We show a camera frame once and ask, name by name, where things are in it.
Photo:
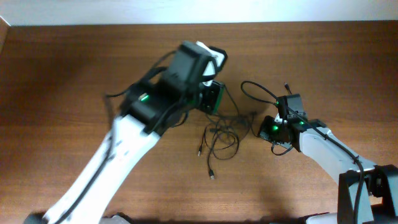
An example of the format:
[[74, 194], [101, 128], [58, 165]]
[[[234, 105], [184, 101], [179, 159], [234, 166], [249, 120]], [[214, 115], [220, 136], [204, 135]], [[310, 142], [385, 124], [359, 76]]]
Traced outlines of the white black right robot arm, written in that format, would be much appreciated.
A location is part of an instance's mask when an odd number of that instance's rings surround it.
[[309, 120], [299, 94], [280, 96], [275, 118], [266, 116], [258, 135], [287, 152], [314, 160], [338, 185], [335, 213], [301, 218], [301, 223], [397, 223], [397, 167], [380, 166], [343, 144], [319, 119]]

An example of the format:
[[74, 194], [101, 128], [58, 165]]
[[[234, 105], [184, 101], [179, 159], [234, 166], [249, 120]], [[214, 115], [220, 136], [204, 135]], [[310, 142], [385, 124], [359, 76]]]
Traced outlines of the wooden side panel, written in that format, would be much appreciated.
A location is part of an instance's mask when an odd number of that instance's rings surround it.
[[0, 16], [0, 52], [3, 50], [9, 28], [9, 23]]

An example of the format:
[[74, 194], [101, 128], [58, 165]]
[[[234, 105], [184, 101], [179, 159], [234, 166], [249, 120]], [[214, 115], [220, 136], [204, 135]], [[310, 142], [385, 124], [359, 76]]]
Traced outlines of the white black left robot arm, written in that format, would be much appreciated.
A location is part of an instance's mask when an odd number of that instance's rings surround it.
[[137, 82], [122, 91], [117, 114], [105, 96], [109, 132], [77, 180], [45, 212], [33, 212], [25, 223], [99, 223], [133, 167], [181, 116], [190, 110], [209, 112], [220, 96], [205, 100], [223, 69], [227, 53], [196, 41], [184, 41], [162, 56]]

